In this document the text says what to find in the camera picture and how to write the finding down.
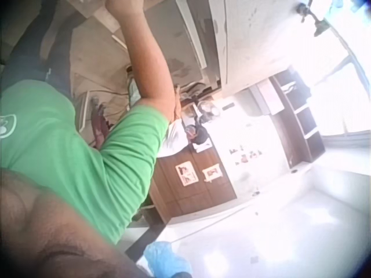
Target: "wall poster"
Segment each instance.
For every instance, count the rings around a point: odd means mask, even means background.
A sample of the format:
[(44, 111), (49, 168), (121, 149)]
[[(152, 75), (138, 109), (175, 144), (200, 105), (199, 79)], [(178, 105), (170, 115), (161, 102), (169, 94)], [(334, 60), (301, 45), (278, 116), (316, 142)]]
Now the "wall poster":
[(194, 184), (198, 182), (198, 177), (190, 161), (184, 162), (178, 166), (175, 166), (178, 172), (181, 183), (184, 186)]
[(210, 168), (202, 170), (203, 174), (205, 175), (205, 181), (210, 182), (215, 180), (216, 178), (220, 178), (223, 176), (223, 173), (220, 170), (220, 165), (216, 164)]

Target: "forearm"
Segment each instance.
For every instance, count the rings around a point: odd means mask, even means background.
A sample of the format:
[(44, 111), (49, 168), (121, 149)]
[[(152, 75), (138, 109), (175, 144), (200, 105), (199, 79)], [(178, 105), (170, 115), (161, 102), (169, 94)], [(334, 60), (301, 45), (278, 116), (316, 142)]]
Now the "forearm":
[(118, 21), (128, 46), (142, 102), (150, 101), (152, 106), (171, 119), (175, 102), (172, 79), (144, 12), (123, 16)]
[(175, 110), (174, 110), (174, 121), (181, 119), (181, 102), (180, 102), (180, 86), (177, 85), (175, 88)]

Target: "raised arm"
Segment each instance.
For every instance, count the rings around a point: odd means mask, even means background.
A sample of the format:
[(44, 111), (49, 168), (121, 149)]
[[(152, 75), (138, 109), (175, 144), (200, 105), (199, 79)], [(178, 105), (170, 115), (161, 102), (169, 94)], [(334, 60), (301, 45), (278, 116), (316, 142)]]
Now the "raised arm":
[(138, 105), (157, 109), (169, 121), (174, 115), (174, 87), (169, 68), (143, 12), (143, 0), (107, 0), (118, 20), (142, 99)]

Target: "wooden shelf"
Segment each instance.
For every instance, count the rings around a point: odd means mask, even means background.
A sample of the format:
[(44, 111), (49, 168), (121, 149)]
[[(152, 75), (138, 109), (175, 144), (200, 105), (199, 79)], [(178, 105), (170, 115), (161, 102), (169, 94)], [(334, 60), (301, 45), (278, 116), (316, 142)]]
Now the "wooden shelf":
[(290, 167), (313, 162), (325, 151), (322, 137), (307, 104), (311, 96), (297, 73), (281, 72), (270, 77), (285, 109), (272, 116)]
[(295, 88), (286, 93), (286, 96), (289, 99), (294, 111), (307, 104), (306, 97), (300, 93), (300, 90), (298, 88)]
[(300, 112), (304, 111), (305, 109), (309, 108), (309, 105), (308, 104), (304, 104), (302, 107), (296, 109), (294, 111), (295, 114), (299, 114)]
[(307, 134), (311, 133), (317, 127), (312, 112), (309, 108), (304, 109), (300, 113), (296, 114), (296, 117), (299, 120), (304, 138), (306, 139)]
[(285, 94), (287, 94), (287, 93), (290, 93), (290, 92), (295, 88), (295, 86), (296, 86), (296, 82), (295, 82), (295, 81), (294, 81), (294, 82), (290, 82), (290, 83), (288, 83), (287, 85), (282, 86), (282, 87), (281, 87), (281, 90), (282, 90)]
[(311, 152), (312, 161), (315, 161), (326, 151), (319, 132), (314, 133), (310, 138), (308, 138), (307, 142)]
[(312, 129), (310, 132), (308, 132), (304, 138), (307, 140), (309, 138), (311, 138), (314, 134), (316, 134), (318, 132), (318, 128), (315, 127), (314, 129)]

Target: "skin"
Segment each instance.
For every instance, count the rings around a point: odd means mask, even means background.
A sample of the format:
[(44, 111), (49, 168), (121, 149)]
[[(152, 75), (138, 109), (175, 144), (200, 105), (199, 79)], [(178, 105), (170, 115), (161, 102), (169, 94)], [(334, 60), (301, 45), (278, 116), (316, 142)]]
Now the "skin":
[(109, 0), (106, 8), (117, 19), (125, 37), (141, 95), (137, 105), (155, 108), (170, 122), (175, 108), (173, 82), (144, 16), (143, 0)]
[(180, 86), (175, 87), (174, 121), (181, 119)]
[[(106, 7), (123, 30), (141, 91), (139, 105), (153, 107), (171, 121), (174, 88), (144, 17), (143, 0), (108, 0)], [(25, 277), (147, 277), (53, 192), (5, 169), (1, 252)]]
[(194, 126), (187, 126), (185, 128), (185, 133), (187, 133), (187, 138), (189, 141), (197, 137), (197, 131)]

